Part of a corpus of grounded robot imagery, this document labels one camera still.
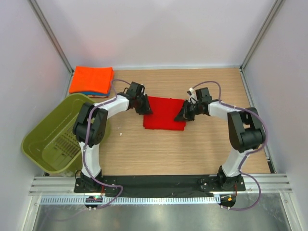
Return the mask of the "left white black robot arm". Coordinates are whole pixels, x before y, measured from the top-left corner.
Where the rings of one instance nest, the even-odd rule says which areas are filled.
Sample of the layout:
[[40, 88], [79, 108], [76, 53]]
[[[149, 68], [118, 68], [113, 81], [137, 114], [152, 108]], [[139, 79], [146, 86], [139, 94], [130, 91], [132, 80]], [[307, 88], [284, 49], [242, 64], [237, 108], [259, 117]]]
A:
[[73, 126], [73, 134], [81, 148], [82, 169], [76, 179], [74, 192], [95, 193], [101, 187], [102, 169], [99, 163], [99, 146], [105, 136], [107, 120], [129, 109], [139, 115], [150, 115], [152, 110], [145, 86], [131, 82], [123, 92], [101, 103], [83, 103]]

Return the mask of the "aluminium frame rail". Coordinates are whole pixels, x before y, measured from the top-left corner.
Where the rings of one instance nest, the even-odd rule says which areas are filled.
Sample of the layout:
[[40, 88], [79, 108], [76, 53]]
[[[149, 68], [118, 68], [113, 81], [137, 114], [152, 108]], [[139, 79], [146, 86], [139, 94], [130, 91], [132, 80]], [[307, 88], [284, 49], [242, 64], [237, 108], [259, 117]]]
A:
[[[292, 193], [292, 187], [286, 174], [253, 174], [263, 193]], [[74, 177], [43, 176], [34, 177], [29, 195], [66, 195], [72, 194]]]

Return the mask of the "olive green plastic basket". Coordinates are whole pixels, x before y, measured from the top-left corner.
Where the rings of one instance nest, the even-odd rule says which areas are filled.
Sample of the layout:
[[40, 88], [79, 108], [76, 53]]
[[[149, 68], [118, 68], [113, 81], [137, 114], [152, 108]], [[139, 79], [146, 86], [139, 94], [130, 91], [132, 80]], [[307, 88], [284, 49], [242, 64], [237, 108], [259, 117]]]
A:
[[50, 175], [73, 176], [83, 166], [73, 126], [83, 103], [93, 102], [80, 93], [65, 98], [24, 137], [23, 153]]

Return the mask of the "orange folded t shirt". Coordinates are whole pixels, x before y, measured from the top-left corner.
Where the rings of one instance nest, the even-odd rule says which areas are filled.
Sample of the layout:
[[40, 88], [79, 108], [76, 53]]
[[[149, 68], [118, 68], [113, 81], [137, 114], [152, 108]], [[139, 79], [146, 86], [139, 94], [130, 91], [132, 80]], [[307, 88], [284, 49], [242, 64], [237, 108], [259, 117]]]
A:
[[77, 66], [69, 93], [91, 92], [104, 95], [109, 94], [113, 78], [114, 71], [112, 67], [93, 68]]

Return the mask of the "red t shirt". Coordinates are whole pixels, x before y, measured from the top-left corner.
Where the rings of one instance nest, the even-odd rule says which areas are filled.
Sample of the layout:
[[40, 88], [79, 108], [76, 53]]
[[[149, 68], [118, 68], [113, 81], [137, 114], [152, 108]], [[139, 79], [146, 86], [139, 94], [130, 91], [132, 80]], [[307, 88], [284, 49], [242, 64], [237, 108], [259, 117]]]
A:
[[149, 96], [148, 99], [153, 113], [143, 116], [145, 129], [184, 131], [186, 122], [174, 121], [184, 100], [152, 96]]

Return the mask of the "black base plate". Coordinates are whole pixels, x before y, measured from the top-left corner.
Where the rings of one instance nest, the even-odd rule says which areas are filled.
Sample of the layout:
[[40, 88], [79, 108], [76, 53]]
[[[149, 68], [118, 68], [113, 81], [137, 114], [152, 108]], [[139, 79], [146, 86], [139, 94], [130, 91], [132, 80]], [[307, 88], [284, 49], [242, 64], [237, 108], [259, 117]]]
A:
[[103, 176], [99, 181], [121, 185], [121, 197], [203, 197], [213, 192], [244, 192], [242, 176], [225, 181], [216, 175]]

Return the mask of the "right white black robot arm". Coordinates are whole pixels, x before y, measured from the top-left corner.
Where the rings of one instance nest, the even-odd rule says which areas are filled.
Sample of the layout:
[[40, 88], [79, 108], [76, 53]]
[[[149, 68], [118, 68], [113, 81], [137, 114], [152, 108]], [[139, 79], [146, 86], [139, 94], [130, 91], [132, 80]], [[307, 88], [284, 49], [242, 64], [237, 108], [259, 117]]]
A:
[[266, 133], [256, 108], [239, 108], [219, 99], [212, 99], [208, 88], [188, 90], [176, 122], [194, 121], [196, 115], [213, 116], [227, 121], [231, 151], [219, 167], [217, 186], [230, 191], [240, 181], [241, 168], [248, 156], [266, 141]]

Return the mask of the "blue folded t shirt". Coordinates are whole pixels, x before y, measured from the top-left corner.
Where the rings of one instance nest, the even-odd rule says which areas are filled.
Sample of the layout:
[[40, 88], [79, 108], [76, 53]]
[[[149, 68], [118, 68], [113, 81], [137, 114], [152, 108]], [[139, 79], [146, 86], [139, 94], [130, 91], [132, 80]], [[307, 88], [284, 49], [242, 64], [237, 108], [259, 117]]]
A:
[[92, 91], [83, 91], [81, 93], [91, 98], [108, 98], [110, 96], [110, 93], [105, 94]]

